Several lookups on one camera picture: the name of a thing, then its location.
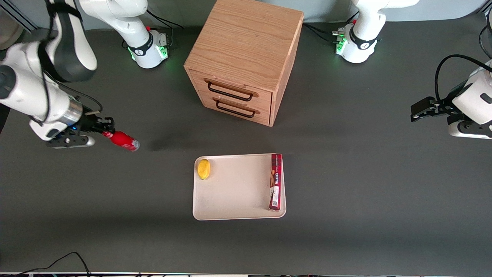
wooden drawer cabinet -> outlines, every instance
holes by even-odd
[[[217,0],[184,64],[202,104],[273,126],[303,18],[255,0]]]

beige tray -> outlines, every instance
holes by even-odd
[[[198,162],[210,161],[210,176],[201,180]],[[285,215],[285,182],[279,211],[268,210],[272,154],[206,156],[195,161],[193,216],[198,220],[279,218]]]

table surface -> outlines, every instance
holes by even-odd
[[[359,65],[303,29],[272,128],[201,105],[183,69],[199,29],[176,30],[155,69],[137,67],[116,32],[89,32],[98,70],[71,86],[142,146],[96,134],[93,147],[48,149],[12,111],[0,136],[0,269],[78,251],[94,272],[491,276],[491,142],[448,135],[445,117],[410,123],[443,57],[487,60],[484,25],[390,22]],[[475,68],[449,61],[442,91]],[[197,157],[271,152],[284,155],[283,218],[193,218]],[[72,257],[53,270],[83,267]]]

lemon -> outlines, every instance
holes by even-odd
[[[196,170],[200,179],[205,180],[210,175],[210,162],[207,159],[203,159],[198,163],[198,168]]]

black drawer handle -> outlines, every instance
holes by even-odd
[[[249,97],[248,98],[244,98],[244,97],[237,96],[237,95],[234,95],[234,94],[230,94],[230,93],[227,93],[227,92],[224,92],[224,91],[213,89],[212,87],[210,87],[210,86],[212,86],[212,82],[208,82],[208,84],[209,84],[208,85],[209,90],[212,91],[212,92],[218,93],[218,94],[229,96],[229,97],[232,97],[232,98],[241,100],[241,101],[251,101],[251,99],[253,98],[253,93],[248,93],[249,94]]]
[[[250,112],[252,112],[252,113],[253,113],[253,114],[251,114],[251,115],[249,115],[249,114],[245,114],[245,113],[240,113],[240,112],[238,112],[238,111],[231,110],[231,109],[228,109],[228,108],[224,108],[224,107],[219,106],[219,103],[220,103],[220,104],[224,104],[224,103],[220,102],[219,100],[216,100],[215,102],[216,102],[216,104],[215,104],[215,105],[217,106],[217,108],[218,108],[218,109],[225,110],[225,111],[227,111],[227,112],[231,112],[231,113],[233,113],[233,114],[237,114],[237,115],[240,115],[240,116],[244,116],[244,117],[246,117],[246,118],[253,118],[253,117],[254,117],[254,114],[256,113],[254,110],[248,110],[248,111],[250,111]]]

